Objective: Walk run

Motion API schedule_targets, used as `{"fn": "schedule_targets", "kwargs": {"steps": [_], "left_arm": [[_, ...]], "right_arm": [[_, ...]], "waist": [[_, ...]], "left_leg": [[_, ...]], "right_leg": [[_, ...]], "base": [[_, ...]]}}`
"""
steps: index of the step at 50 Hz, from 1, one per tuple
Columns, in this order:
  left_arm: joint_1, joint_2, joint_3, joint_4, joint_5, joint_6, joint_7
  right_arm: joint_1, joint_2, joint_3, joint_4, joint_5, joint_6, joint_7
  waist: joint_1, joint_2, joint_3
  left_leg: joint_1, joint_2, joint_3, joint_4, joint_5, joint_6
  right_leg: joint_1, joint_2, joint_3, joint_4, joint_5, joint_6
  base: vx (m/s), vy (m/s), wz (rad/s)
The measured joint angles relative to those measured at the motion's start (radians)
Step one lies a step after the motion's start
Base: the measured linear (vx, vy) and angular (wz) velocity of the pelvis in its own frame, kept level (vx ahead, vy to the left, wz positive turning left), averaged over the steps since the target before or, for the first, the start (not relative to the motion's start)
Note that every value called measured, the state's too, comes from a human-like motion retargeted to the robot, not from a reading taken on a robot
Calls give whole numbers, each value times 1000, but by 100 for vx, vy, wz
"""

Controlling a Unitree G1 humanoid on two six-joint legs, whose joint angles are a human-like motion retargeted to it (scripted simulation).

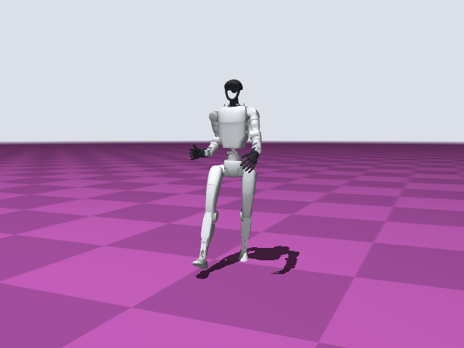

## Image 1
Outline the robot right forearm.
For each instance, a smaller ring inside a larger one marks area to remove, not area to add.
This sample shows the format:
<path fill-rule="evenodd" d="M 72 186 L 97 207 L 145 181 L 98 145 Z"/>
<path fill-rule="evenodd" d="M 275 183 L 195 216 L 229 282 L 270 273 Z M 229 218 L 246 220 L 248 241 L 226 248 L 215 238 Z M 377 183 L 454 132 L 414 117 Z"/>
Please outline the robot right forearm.
<path fill-rule="evenodd" d="M 218 148 L 219 148 L 219 145 L 217 144 L 217 142 L 211 141 L 207 150 L 204 150 L 205 156 L 212 157 L 215 151 L 218 150 Z"/>

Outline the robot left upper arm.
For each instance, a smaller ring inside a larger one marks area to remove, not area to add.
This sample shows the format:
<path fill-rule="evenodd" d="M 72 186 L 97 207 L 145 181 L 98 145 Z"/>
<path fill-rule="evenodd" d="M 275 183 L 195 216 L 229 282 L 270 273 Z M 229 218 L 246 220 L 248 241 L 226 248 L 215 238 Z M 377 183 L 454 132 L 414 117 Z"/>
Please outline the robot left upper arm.
<path fill-rule="evenodd" d="M 254 107 L 246 108 L 246 115 L 249 117 L 251 131 L 249 137 L 252 140 L 255 136 L 259 136 L 258 130 L 260 129 L 260 114 Z"/>

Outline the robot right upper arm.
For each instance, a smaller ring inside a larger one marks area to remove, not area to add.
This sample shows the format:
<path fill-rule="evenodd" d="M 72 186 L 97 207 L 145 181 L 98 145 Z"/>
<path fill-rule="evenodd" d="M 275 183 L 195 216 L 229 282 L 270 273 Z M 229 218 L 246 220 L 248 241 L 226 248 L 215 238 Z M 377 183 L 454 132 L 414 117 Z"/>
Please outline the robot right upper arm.
<path fill-rule="evenodd" d="M 222 143 L 220 141 L 220 137 L 219 137 L 218 110 L 219 109 L 215 109 L 215 110 L 211 111 L 211 113 L 209 115 L 209 118 L 210 118 L 211 123 L 212 123 L 213 132 L 215 133 L 215 136 L 213 137 L 212 141 L 217 142 L 218 145 L 222 145 Z"/>

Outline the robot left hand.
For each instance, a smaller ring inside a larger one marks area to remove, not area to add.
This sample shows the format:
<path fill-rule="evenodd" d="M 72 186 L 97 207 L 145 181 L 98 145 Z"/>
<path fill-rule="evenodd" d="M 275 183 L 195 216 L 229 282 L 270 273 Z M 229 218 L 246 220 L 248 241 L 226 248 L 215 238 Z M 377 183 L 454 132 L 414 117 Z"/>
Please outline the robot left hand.
<path fill-rule="evenodd" d="M 254 167 L 255 167 L 255 165 L 257 164 L 257 158 L 259 157 L 259 155 L 260 155 L 260 154 L 259 154 L 257 151 L 255 151 L 255 148 L 253 148 L 253 149 L 251 150 L 250 153 L 242 155 L 241 158 L 244 158 L 244 157 L 248 156 L 248 157 L 240 164 L 240 166 L 242 166 L 244 163 L 246 163 L 246 162 L 248 161 L 248 163 L 242 168 L 242 170 L 243 170 L 244 168 L 246 168 L 246 167 L 249 165 L 249 163 L 251 163 L 251 164 L 249 165 L 249 167 L 248 167 L 245 171 L 247 171 L 247 170 L 253 165 L 252 168 L 251 168 L 251 170 L 250 170 L 248 173 L 252 172 L 253 169 L 254 169 Z"/>

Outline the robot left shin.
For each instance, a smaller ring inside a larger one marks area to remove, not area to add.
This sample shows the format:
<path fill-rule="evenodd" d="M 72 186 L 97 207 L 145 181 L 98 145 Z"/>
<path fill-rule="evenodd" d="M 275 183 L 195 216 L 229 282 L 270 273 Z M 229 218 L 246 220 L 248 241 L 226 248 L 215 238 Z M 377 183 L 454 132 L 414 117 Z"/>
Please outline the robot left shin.
<path fill-rule="evenodd" d="M 242 240 L 241 250 L 242 251 L 243 251 L 243 248 L 245 248 L 245 251 L 247 251 L 247 242 L 248 242 L 250 231 L 251 231 L 251 221 L 252 221 L 252 216 L 250 219 L 248 217 L 245 217 L 244 220 L 241 221 L 241 240 Z"/>

